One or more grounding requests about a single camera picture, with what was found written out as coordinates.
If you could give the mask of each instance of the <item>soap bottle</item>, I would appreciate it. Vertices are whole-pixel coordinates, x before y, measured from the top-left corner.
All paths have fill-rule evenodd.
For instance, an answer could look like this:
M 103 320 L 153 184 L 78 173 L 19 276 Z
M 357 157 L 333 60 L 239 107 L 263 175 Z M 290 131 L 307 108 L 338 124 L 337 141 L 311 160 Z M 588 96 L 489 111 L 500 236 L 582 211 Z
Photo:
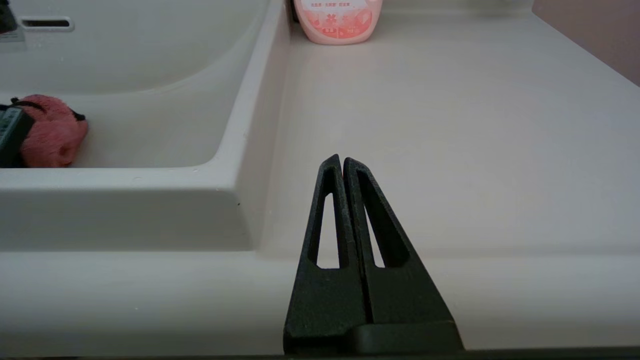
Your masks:
M 309 40 L 323 45 L 366 41 L 380 18 L 382 0 L 294 0 Z

